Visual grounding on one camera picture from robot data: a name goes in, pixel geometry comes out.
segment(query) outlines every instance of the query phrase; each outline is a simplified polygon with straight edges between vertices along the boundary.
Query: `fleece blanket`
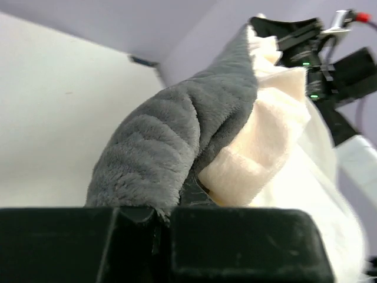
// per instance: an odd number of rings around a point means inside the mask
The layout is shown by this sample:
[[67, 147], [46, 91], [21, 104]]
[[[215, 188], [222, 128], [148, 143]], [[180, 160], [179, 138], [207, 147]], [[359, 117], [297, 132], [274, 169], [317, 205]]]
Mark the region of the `fleece blanket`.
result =
[[249, 28], [259, 82], [253, 111], [238, 135], [199, 173], [219, 205], [299, 209], [316, 223], [336, 282], [363, 281], [362, 225], [336, 187], [336, 156], [328, 129], [306, 98], [306, 70], [275, 64], [276, 38]]
[[168, 216], [182, 185], [245, 125], [257, 82], [247, 26], [204, 71], [169, 87], [119, 125], [94, 167], [87, 206], [151, 206]]

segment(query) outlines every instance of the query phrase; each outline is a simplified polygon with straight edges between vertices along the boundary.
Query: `white wall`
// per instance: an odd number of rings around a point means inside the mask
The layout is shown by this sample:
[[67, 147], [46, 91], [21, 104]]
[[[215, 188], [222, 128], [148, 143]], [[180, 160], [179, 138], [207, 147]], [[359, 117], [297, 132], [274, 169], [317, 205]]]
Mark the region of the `white wall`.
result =
[[81, 206], [112, 132], [161, 84], [127, 54], [0, 23], [0, 207]]

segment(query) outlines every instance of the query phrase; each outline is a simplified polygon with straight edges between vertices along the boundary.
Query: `black plastic object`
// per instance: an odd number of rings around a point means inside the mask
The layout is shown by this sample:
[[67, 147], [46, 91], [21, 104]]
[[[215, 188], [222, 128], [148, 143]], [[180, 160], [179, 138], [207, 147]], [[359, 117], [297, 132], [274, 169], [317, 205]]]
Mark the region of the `black plastic object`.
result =
[[317, 18], [299, 22], [279, 22], [253, 17], [250, 19], [259, 37], [275, 36], [279, 50], [283, 51], [280, 63], [286, 67], [304, 66], [307, 68], [307, 95], [312, 100], [326, 97], [322, 62], [315, 52], [315, 42], [323, 24]]
[[175, 282], [315, 282], [334, 277], [316, 225], [299, 210], [177, 208]]
[[335, 102], [332, 100], [320, 100], [316, 102], [316, 107], [322, 114], [325, 123], [331, 132], [334, 145], [338, 146], [359, 134], [347, 121], [347, 119], [336, 111]]
[[369, 262], [371, 267], [366, 274], [373, 278], [373, 282], [377, 282], [377, 257], [372, 257]]
[[208, 190], [205, 188], [197, 177], [189, 175], [184, 181], [181, 190], [180, 206], [215, 206], [217, 204], [208, 195]]
[[156, 214], [146, 208], [0, 210], [0, 281], [152, 282]]
[[377, 91], [377, 68], [369, 48], [361, 48], [334, 63], [332, 88], [337, 105], [351, 103]]

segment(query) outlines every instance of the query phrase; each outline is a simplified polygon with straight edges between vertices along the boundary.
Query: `black cable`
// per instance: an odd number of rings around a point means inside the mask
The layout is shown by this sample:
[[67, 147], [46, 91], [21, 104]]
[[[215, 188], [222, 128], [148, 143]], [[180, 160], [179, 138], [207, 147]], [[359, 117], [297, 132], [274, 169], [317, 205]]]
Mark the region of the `black cable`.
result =
[[336, 47], [336, 44], [338, 42], [338, 38], [333, 34], [325, 36], [324, 39], [322, 39], [321, 42], [318, 44], [316, 51], [317, 51], [317, 53], [320, 53], [321, 50], [323, 49], [323, 47], [329, 41], [331, 41], [330, 50], [327, 53], [327, 55], [326, 55], [326, 57], [323, 61], [322, 68], [325, 71], [325, 72], [323, 72], [323, 74], [325, 75], [325, 78], [327, 79], [327, 81], [332, 81], [333, 78], [330, 74], [330, 61], [331, 61], [331, 58], [332, 58], [332, 56], [335, 52], [335, 47]]

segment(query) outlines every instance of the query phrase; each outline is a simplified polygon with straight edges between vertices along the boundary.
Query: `white plastic part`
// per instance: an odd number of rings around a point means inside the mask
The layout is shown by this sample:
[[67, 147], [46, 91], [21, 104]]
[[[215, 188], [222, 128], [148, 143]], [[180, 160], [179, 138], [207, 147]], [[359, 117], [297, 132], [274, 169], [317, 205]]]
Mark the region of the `white plastic part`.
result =
[[377, 208], [377, 151], [361, 135], [336, 148], [339, 166]]

